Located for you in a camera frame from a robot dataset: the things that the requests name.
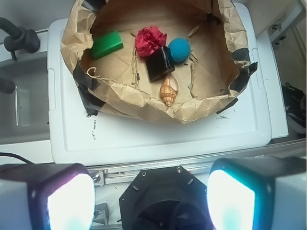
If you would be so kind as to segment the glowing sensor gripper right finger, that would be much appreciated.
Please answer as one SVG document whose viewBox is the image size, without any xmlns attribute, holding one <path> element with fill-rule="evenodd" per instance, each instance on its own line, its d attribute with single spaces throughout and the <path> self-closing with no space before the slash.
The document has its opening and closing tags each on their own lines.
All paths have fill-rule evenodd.
<svg viewBox="0 0 307 230">
<path fill-rule="evenodd" d="M 307 161 L 220 158 L 208 177 L 207 203 L 217 230 L 305 230 Z"/>
</svg>

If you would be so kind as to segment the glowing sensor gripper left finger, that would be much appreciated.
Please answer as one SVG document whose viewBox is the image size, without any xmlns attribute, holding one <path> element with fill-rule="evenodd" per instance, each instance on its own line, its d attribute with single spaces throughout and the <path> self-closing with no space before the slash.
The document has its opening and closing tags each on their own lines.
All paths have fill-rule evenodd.
<svg viewBox="0 0 307 230">
<path fill-rule="evenodd" d="M 0 167 L 2 230 L 88 230 L 94 207 L 94 182 L 82 164 Z"/>
</svg>

